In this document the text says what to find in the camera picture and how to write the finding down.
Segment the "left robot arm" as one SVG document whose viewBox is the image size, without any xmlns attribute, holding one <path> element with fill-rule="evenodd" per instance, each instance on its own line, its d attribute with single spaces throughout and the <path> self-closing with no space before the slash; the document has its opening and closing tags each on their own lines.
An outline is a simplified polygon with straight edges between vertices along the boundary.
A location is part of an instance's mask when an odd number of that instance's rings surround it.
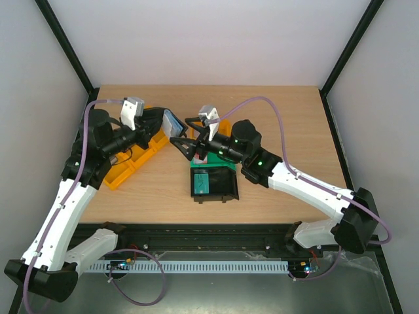
<svg viewBox="0 0 419 314">
<path fill-rule="evenodd" d="M 93 263 L 121 250 L 124 228 L 109 222 L 76 247 L 69 244 L 84 210 L 117 164 L 117 154 L 134 146 L 149 148 L 158 132 L 170 128 L 184 132 L 166 108 L 125 103 L 119 120 L 103 109 L 87 108 L 50 212 L 27 251 L 5 266 L 5 274 L 23 288 L 25 303 L 29 292 L 55 302 L 67 300 Z"/>
</svg>

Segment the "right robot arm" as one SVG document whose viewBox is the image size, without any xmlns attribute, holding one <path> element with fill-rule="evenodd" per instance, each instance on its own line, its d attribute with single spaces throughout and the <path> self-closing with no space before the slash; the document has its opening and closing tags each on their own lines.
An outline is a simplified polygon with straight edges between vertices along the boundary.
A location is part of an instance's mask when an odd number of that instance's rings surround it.
<svg viewBox="0 0 419 314">
<path fill-rule="evenodd" d="M 171 137 L 182 154 L 192 160 L 203 159 L 209 153 L 241 164 L 244 177 L 253 184 L 292 195 L 327 215 L 326 220 L 296 222 L 285 242 L 287 252 L 300 256 L 318 245 L 340 245 L 345 251 L 362 254 L 378 225 L 378 211 L 370 191 L 352 191 L 327 184 L 287 166 L 279 157 L 261 146 L 261 134 L 249 120 L 233 124 L 229 136 L 202 127 L 199 118 L 188 118 L 187 125 L 198 137 Z"/>
</svg>

